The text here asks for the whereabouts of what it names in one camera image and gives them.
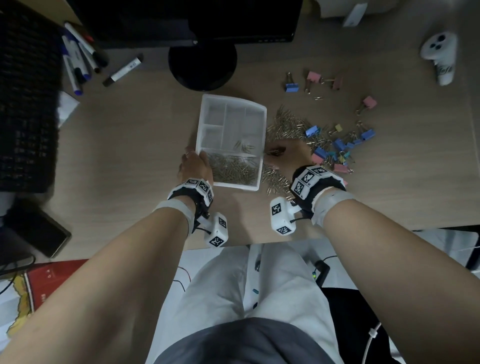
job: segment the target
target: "leg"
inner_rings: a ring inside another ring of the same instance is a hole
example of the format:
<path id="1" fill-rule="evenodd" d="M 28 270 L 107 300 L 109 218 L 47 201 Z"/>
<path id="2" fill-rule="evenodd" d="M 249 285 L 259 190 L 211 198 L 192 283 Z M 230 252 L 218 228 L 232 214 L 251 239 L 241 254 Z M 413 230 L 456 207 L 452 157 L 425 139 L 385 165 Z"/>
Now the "leg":
<path id="1" fill-rule="evenodd" d="M 310 335 L 336 364 L 338 353 L 328 300 L 302 257 L 287 243 L 265 244 L 258 306 L 252 317 L 288 322 Z"/>
<path id="2" fill-rule="evenodd" d="M 200 269 L 170 321 L 163 349 L 204 328 L 244 317 L 248 254 L 246 246 L 228 247 Z"/>

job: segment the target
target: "black phone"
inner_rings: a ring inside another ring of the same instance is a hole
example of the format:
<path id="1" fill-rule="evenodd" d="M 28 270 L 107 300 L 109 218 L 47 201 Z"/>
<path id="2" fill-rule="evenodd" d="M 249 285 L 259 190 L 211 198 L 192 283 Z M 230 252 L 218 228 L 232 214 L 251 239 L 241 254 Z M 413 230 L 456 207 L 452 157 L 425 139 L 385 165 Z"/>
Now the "black phone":
<path id="1" fill-rule="evenodd" d="M 27 199 L 17 198 L 3 218 L 3 223 L 48 258 L 58 254 L 72 237 L 36 203 Z"/>

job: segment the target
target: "keyboard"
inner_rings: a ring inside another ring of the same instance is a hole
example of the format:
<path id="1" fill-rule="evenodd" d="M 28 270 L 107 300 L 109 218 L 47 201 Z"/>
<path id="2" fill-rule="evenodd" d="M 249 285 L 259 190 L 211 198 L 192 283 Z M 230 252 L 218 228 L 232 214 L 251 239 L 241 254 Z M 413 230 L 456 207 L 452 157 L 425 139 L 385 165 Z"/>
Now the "keyboard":
<path id="1" fill-rule="evenodd" d="M 57 161 L 61 29 L 14 0 L 0 11 L 0 191 L 43 193 Z"/>

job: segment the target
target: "marker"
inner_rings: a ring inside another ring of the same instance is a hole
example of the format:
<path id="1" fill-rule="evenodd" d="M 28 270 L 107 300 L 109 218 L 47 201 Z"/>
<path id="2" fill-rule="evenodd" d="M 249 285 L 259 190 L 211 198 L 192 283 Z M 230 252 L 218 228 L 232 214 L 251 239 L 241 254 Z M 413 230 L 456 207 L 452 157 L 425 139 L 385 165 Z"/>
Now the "marker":
<path id="1" fill-rule="evenodd" d="M 79 32 L 77 32 L 73 25 L 71 25 L 69 22 L 65 22 L 64 26 L 85 47 L 85 49 L 88 51 L 88 53 L 92 55 L 93 59 L 95 60 L 95 62 L 97 62 L 97 64 L 100 65 L 100 67 L 108 66 L 108 62 L 103 59 L 102 56 L 100 56 L 100 54 L 95 50 L 95 48 L 93 48 Z"/>
<path id="2" fill-rule="evenodd" d="M 72 50 L 72 45 L 66 36 L 62 36 L 61 39 L 63 40 L 63 45 L 65 46 L 68 55 L 70 56 L 70 62 L 73 66 L 73 75 L 77 78 L 78 83 L 82 85 L 87 82 L 87 80 L 85 80 L 85 77 L 82 75 L 82 70 L 80 70 L 78 60 L 73 56 L 74 51 Z"/>
<path id="3" fill-rule="evenodd" d="M 107 78 L 105 81 L 103 81 L 103 86 L 108 87 L 111 84 L 117 82 L 120 78 L 122 78 L 124 75 L 126 75 L 128 72 L 133 70 L 135 67 L 137 67 L 139 64 L 142 63 L 144 60 L 144 55 L 139 54 L 137 58 L 135 58 L 133 61 L 131 61 L 129 64 L 126 66 L 120 68 L 118 71 L 116 71 L 112 76 Z"/>
<path id="4" fill-rule="evenodd" d="M 75 78 L 75 75 L 73 73 L 74 70 L 73 70 L 72 60 L 70 59 L 70 56 L 68 55 L 68 50 L 64 45 L 61 46 L 61 52 L 63 54 L 63 63 L 65 63 L 65 68 L 67 69 L 68 78 L 70 79 L 70 83 L 72 84 L 73 93 L 75 93 L 77 96 L 81 96 L 83 92 L 77 83 L 77 79 Z"/>
<path id="5" fill-rule="evenodd" d="M 88 81 L 88 80 L 92 79 L 92 76 L 90 76 L 90 72 L 88 71 L 87 65 L 85 64 L 84 58 L 82 57 L 82 54 L 80 52 L 80 48 L 78 48 L 78 43 L 76 42 L 75 37 L 68 31 L 66 33 L 67 33 L 67 38 L 70 41 L 70 51 L 72 51 L 70 53 L 70 57 L 73 58 L 73 60 L 74 60 L 73 63 L 76 63 L 78 68 L 80 68 L 80 72 L 82 73 L 82 77 L 85 80 Z"/>
<path id="6" fill-rule="evenodd" d="M 95 60 L 93 59 L 92 55 L 90 53 L 88 53 L 88 50 L 85 49 L 84 45 L 82 43 L 78 43 L 78 47 L 80 47 L 80 50 L 82 51 L 82 53 L 84 54 L 85 58 L 87 58 L 87 61 L 88 63 L 90 64 L 90 67 L 92 67 L 92 69 L 94 70 L 95 73 L 100 73 L 102 72 L 100 70 L 100 67 L 98 66 L 98 64 L 95 62 Z"/>

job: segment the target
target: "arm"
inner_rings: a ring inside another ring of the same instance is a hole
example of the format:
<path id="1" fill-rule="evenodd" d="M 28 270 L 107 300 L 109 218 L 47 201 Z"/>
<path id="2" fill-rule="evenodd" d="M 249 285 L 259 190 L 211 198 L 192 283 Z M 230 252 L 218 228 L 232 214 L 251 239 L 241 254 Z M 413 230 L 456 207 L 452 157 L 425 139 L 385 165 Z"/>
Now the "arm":
<path id="1" fill-rule="evenodd" d="M 179 180 L 212 181 L 205 154 L 183 156 Z M 176 197 L 193 212 L 186 196 Z M 27 321 L 0 364 L 144 363 L 188 234 L 161 208 L 113 239 Z"/>
<path id="2" fill-rule="evenodd" d="M 281 141 L 284 155 L 266 156 L 291 178 L 311 164 L 300 141 Z M 322 204 L 322 197 L 316 206 Z M 343 266 L 407 363 L 480 361 L 480 280 L 448 255 L 356 201 L 324 218 L 324 231 Z"/>

